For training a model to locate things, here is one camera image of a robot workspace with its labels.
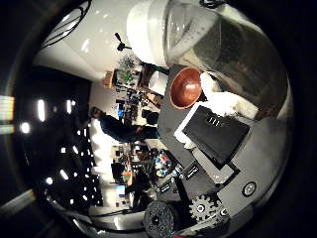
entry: person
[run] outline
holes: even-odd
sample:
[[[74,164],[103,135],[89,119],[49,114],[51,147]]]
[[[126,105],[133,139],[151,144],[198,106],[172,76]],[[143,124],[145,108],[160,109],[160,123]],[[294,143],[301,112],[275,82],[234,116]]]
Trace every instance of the person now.
[[[125,125],[97,107],[90,109],[90,116],[100,121],[101,129],[105,134],[122,143],[133,143],[158,137],[158,130],[155,127]]]

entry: white wall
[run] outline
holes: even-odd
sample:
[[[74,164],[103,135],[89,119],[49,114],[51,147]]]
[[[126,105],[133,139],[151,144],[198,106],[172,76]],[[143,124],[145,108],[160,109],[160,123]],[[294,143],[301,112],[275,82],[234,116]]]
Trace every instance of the white wall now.
[[[127,16],[140,0],[94,0],[79,26],[62,41],[39,52],[34,64],[60,69],[89,80],[100,80],[130,50],[117,51],[114,34],[128,44]],[[77,16],[74,11],[71,17]]]

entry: wooden bowl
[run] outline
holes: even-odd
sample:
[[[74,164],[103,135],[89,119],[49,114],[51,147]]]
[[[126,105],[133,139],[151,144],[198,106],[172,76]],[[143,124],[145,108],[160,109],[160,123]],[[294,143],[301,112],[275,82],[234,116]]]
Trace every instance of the wooden bowl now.
[[[170,103],[174,108],[185,109],[198,100],[201,94],[199,75],[200,71],[192,67],[186,67],[176,75],[169,91]]]

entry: gear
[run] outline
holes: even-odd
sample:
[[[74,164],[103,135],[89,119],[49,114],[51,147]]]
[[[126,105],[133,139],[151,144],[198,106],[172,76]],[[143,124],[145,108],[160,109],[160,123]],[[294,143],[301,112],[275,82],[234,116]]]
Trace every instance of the gear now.
[[[208,219],[214,212],[216,212],[218,204],[211,201],[209,196],[200,195],[191,200],[192,205],[189,205],[189,212],[191,217],[198,222]]]

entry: white container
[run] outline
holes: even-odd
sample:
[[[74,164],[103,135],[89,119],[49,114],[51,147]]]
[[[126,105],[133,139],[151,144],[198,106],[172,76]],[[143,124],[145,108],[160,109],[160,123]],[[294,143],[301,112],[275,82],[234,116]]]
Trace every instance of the white container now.
[[[164,96],[168,77],[166,74],[155,71],[149,82],[149,89]]]

